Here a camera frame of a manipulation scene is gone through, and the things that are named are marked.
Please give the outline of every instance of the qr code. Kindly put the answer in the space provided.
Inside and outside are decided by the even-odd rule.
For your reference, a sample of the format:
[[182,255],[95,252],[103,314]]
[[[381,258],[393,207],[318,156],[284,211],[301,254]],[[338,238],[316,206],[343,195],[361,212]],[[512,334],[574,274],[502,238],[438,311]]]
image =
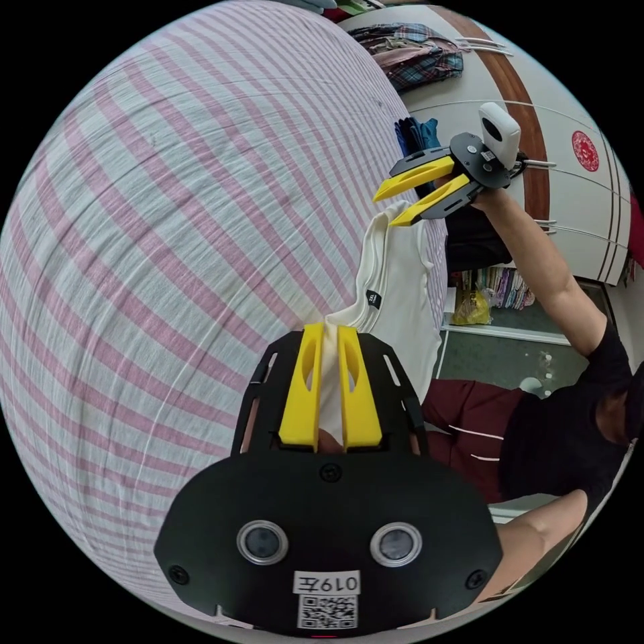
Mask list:
[[354,629],[358,626],[358,595],[300,595],[299,628]]

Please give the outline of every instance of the yellow plastic bag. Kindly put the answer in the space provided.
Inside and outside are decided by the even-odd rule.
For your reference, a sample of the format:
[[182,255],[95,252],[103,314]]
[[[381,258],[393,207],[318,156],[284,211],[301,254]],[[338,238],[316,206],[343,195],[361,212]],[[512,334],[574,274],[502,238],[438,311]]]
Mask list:
[[492,322],[490,303],[478,289],[459,291],[458,301],[459,304],[456,307],[456,311],[451,316],[452,324],[464,326],[471,324],[490,324]]

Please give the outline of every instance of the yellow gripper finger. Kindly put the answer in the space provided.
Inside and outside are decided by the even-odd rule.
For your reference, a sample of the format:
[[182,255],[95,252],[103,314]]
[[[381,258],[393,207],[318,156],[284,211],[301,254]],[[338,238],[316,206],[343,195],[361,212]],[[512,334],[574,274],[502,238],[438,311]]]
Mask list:
[[430,161],[429,163],[418,166],[417,168],[407,170],[402,174],[392,176],[382,182],[376,196],[374,197],[374,202],[388,199],[389,197],[395,197],[407,190],[411,190],[417,186],[422,186],[424,183],[434,181],[441,176],[449,174],[453,169],[454,159],[451,156],[446,155],[440,159],[436,159],[436,161]]
[[455,176],[440,188],[437,188],[426,197],[423,197],[420,201],[417,201],[413,206],[410,206],[405,212],[398,215],[398,217],[396,217],[389,226],[411,226],[415,224],[419,220],[420,215],[422,215],[426,210],[435,206],[440,202],[440,200],[448,197],[452,193],[455,193],[457,190],[460,190],[469,182],[470,180],[465,174]]
[[338,327],[337,349],[344,449],[378,447],[382,441],[380,420],[358,332],[353,327]]
[[324,323],[305,325],[279,431],[284,445],[317,451],[323,338]]

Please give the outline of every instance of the black label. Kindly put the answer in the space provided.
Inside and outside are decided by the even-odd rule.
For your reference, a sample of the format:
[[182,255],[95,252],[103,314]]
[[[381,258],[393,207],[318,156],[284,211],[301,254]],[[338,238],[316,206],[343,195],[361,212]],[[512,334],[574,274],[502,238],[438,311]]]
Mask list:
[[382,297],[378,295],[375,290],[368,290],[367,301],[369,302],[370,307],[376,307],[377,309],[379,309],[380,305],[382,304]]

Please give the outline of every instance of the wall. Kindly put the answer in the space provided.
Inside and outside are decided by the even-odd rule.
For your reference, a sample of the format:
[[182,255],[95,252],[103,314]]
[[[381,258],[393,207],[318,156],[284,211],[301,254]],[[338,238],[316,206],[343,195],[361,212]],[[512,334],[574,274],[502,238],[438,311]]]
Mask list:
[[644,360],[644,270],[638,266],[628,286],[607,286],[619,335],[635,369]]

